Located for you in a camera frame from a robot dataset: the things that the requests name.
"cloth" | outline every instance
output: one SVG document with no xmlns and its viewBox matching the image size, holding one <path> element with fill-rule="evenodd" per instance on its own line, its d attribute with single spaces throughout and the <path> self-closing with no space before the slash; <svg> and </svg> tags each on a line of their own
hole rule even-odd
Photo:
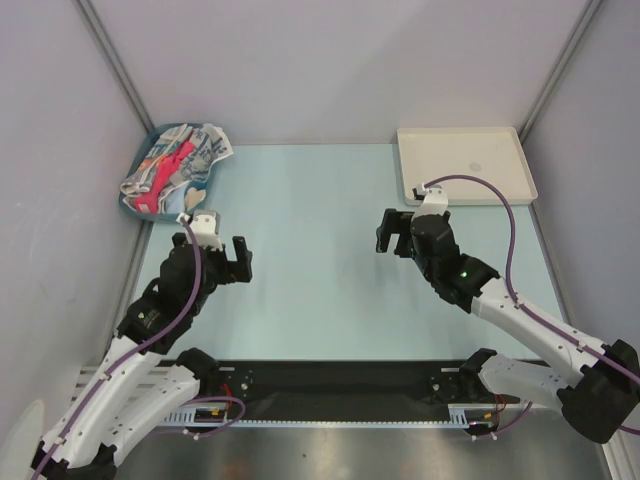
<svg viewBox="0 0 640 480">
<path fill-rule="evenodd" d="M 158 213 L 158 195 L 167 184 L 169 177 L 178 170 L 182 162 L 193 150 L 195 146 L 185 140 L 178 149 L 171 155 L 164 156 L 156 162 L 156 174 L 151 190 L 137 197 L 134 201 L 136 210 L 142 213 Z"/>
<path fill-rule="evenodd" d="M 187 124 L 171 128 L 120 186 L 123 203 L 142 213 L 192 210 L 206 196 L 211 167 L 230 155 L 229 139 L 210 123 L 200 128 Z"/>
<path fill-rule="evenodd" d="M 188 187 L 189 184 L 185 183 L 180 188 L 176 188 L 167 198 L 164 199 L 164 213 L 178 214 L 187 211 L 184 203 L 184 197 L 187 193 Z"/>
<path fill-rule="evenodd" d="M 192 131 L 193 128 L 185 123 L 179 127 L 170 128 L 160 135 L 135 173 L 122 182 L 120 191 L 125 195 L 140 195 L 151 190 L 157 171 L 157 163 L 167 155 L 174 153 L 191 135 Z"/>
<path fill-rule="evenodd" d="M 221 128 L 210 123 L 194 130 L 191 140 L 195 150 L 180 164 L 180 168 L 171 175 L 169 183 L 158 196 L 159 209 L 164 212 L 164 200 L 177 188 L 185 183 L 206 182 L 211 172 L 211 167 L 233 155 L 233 148 L 229 139 Z"/>
</svg>

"cable clip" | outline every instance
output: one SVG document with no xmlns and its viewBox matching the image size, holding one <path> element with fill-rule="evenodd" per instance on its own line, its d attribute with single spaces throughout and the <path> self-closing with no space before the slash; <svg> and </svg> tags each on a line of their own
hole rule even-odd
<svg viewBox="0 0 640 480">
<path fill-rule="evenodd" d="M 190 220 L 191 220 L 191 217 L 184 212 L 181 212 L 180 215 L 178 215 L 178 218 L 176 218 L 176 222 L 178 222 L 180 225 L 183 225 L 185 223 L 188 224 Z"/>
</svg>

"blue tray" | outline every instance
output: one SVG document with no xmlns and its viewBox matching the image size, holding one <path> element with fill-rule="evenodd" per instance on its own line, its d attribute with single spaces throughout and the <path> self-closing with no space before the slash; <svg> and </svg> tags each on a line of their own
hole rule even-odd
<svg viewBox="0 0 640 480">
<path fill-rule="evenodd" d="M 161 125 L 161 126 L 157 127 L 153 132 L 151 132 L 149 135 L 147 135 L 146 138 L 144 139 L 144 141 L 142 142 L 142 145 L 140 145 L 140 148 L 138 149 L 138 152 L 136 153 L 135 158 L 133 159 L 133 163 L 131 164 L 131 168 L 129 169 L 129 173 L 127 173 L 127 177 L 129 175 L 133 175 L 135 173 L 135 171 L 138 170 L 138 167 L 140 166 L 140 164 L 142 163 L 144 158 L 147 156 L 147 153 L 149 152 L 149 150 L 151 150 L 151 147 L 153 147 L 155 145 L 155 143 L 158 141 L 158 139 L 160 138 L 160 136 L 164 132 L 166 132 L 170 128 L 179 127 L 180 125 L 184 125 L 184 122 L 182 122 L 182 123 L 167 123 L 165 125 Z M 202 127 L 202 123 L 187 123 L 187 125 L 189 125 L 190 127 L 193 127 L 193 128 Z M 213 169 L 211 169 L 211 172 L 209 173 L 209 178 L 207 179 L 207 184 L 206 184 L 207 185 L 206 186 L 207 191 L 209 190 L 209 187 L 211 186 L 211 181 L 212 180 L 213 180 Z M 168 222 L 168 223 L 173 223 L 178 218 L 178 215 L 175 214 L 175 213 L 142 213 L 142 212 L 138 212 L 138 211 L 132 210 L 122 202 L 123 198 L 124 198 L 124 193 L 120 192 L 120 195 L 118 197 L 118 203 L 120 204 L 120 208 L 122 208 L 129 215 L 133 215 L 134 217 L 138 217 L 138 218 L 140 218 L 142 220 L 147 220 L 149 222 Z M 188 210 L 185 213 L 188 213 L 188 214 L 193 213 L 193 211 L 195 209 L 197 209 L 198 207 L 200 207 L 200 205 L 202 205 L 205 200 L 203 200 L 198 205 L 196 205 L 194 208 L 192 208 L 191 210 Z"/>
</svg>

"white plastic piece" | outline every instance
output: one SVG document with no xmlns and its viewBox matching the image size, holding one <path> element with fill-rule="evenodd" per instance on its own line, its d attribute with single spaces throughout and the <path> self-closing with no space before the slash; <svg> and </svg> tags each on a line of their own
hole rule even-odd
<svg viewBox="0 0 640 480">
<path fill-rule="evenodd" d="M 102 443 L 115 445 L 113 461 L 120 466 L 129 452 L 176 408 L 193 399 L 200 389 L 200 380 L 186 367 L 174 365 L 165 380 L 153 387 L 131 406 L 111 417 L 103 431 Z"/>
<path fill-rule="evenodd" d="M 523 398 L 558 412 L 562 403 L 556 392 L 567 387 L 567 382 L 549 367 L 519 362 L 500 354 L 482 365 L 478 377 L 492 393 Z"/>
<path fill-rule="evenodd" d="M 93 385 L 101 378 L 104 371 L 115 360 L 137 345 L 127 337 L 112 340 L 109 351 L 82 394 L 73 402 L 64 417 L 43 436 L 45 451 L 48 451 L 56 442 L 69 417 L 75 412 L 76 407 Z M 56 462 L 66 460 L 69 462 L 69 468 L 79 468 L 91 463 L 98 452 L 107 425 L 125 405 L 140 379 L 155 367 L 161 358 L 162 355 L 157 353 L 147 352 L 145 355 L 137 353 L 120 365 L 109 380 L 102 384 L 96 395 L 82 411 L 67 434 L 65 442 L 54 453 L 53 459 Z"/>
<path fill-rule="evenodd" d="M 222 241 L 218 236 L 219 224 L 220 215 L 213 210 L 196 210 L 193 212 L 190 227 L 201 247 L 222 250 Z"/>
<path fill-rule="evenodd" d="M 444 215 L 449 206 L 449 197 L 447 197 L 442 187 L 434 185 L 424 188 L 424 184 L 421 183 L 416 190 L 420 195 L 424 195 L 424 200 L 422 200 L 416 213 L 413 214 L 412 221 L 422 215 Z"/>
<path fill-rule="evenodd" d="M 189 215 L 184 212 L 180 212 L 180 214 L 178 214 L 178 217 L 176 218 L 176 222 L 182 225 L 183 222 L 189 223 L 190 219 L 191 217 Z"/>
<path fill-rule="evenodd" d="M 419 205 L 412 189 L 419 182 L 465 174 L 495 185 L 511 205 L 529 204 L 538 197 L 527 160 L 512 127 L 400 128 L 398 148 L 405 200 Z M 463 180 L 443 185 L 451 205 L 498 205 L 482 185 Z"/>
<path fill-rule="evenodd" d="M 563 378 L 575 387 L 582 378 L 583 365 L 593 366 L 597 359 L 578 349 L 552 331 L 530 318 L 513 303 L 503 278 L 489 280 L 481 289 L 482 295 L 471 302 L 471 312 L 487 320 L 526 345 Z M 562 323 L 531 302 L 520 297 L 527 307 L 559 329 L 577 338 L 595 351 L 604 354 L 602 340 L 586 335 L 574 327 Z"/>
</svg>

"metal floor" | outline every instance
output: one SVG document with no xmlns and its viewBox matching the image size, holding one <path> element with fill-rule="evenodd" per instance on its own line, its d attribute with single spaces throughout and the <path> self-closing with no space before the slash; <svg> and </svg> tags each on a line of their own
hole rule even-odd
<svg viewBox="0 0 640 480">
<path fill-rule="evenodd" d="M 144 440 L 116 480 L 610 480 L 602 448 L 531 412 L 497 441 L 461 431 L 232 428 L 199 442 Z"/>
</svg>

